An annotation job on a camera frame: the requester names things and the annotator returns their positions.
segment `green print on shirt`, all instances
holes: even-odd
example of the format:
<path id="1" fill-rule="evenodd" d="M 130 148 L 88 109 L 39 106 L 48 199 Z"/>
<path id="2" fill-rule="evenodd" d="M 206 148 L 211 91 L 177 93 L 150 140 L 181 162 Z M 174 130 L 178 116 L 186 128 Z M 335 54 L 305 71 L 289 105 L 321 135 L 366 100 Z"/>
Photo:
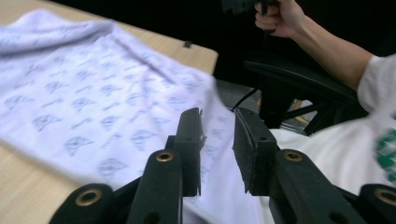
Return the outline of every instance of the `green print on shirt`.
<path id="1" fill-rule="evenodd" d="M 378 142 L 376 153 L 378 163 L 388 174 L 388 180 L 396 185 L 396 130 L 390 130 Z"/>

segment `human arm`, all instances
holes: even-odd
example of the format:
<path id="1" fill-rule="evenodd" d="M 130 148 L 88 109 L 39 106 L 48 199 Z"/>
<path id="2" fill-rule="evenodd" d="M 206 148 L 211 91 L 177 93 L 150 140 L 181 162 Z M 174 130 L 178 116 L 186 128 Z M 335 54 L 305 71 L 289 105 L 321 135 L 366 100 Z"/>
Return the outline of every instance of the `human arm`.
<path id="1" fill-rule="evenodd" d="M 256 6 L 256 25 L 275 30 L 274 36 L 291 38 L 330 75 L 356 90 L 373 54 L 326 31 L 305 16 L 294 0 L 278 2 L 279 7 L 269 6 L 264 16 L 261 6 Z"/>

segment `chair armrest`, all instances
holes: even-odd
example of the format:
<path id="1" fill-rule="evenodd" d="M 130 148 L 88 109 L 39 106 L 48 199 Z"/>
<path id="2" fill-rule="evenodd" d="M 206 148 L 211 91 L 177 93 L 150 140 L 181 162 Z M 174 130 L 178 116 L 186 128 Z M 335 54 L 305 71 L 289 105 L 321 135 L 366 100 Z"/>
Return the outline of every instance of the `chair armrest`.
<path id="1" fill-rule="evenodd" d="M 284 81 L 337 104 L 349 105 L 357 102 L 354 90 L 330 77 L 320 67 L 297 63 L 265 51 L 249 52 L 244 65 L 248 70 Z"/>

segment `light wood surface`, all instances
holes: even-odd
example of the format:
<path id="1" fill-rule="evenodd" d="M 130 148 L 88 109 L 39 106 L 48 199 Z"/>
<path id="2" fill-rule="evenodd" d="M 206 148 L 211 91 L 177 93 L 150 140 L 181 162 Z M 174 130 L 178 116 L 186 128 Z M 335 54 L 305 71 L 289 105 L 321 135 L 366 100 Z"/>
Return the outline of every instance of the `light wood surface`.
<path id="1" fill-rule="evenodd" d="M 0 0 L 0 24 L 9 24 L 24 13 L 38 8 L 49 9 L 71 21 L 102 19 L 47 1 Z M 121 26 L 162 54 L 212 74 L 218 57 L 215 51 L 196 45 L 190 49 L 183 48 L 184 42 L 181 40 L 126 24 Z M 78 183 L 0 144 L 0 223 L 48 223 L 59 205 L 78 187 Z"/>

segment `forearm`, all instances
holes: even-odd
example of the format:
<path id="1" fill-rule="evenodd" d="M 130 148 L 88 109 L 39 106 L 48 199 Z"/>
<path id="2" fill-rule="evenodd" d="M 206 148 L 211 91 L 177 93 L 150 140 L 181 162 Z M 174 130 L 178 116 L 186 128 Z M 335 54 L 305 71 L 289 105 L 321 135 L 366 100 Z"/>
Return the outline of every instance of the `forearm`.
<path id="1" fill-rule="evenodd" d="M 304 18 L 301 29 L 290 38 L 330 75 L 355 90 L 373 56 L 367 50 L 330 34 L 308 17 Z"/>

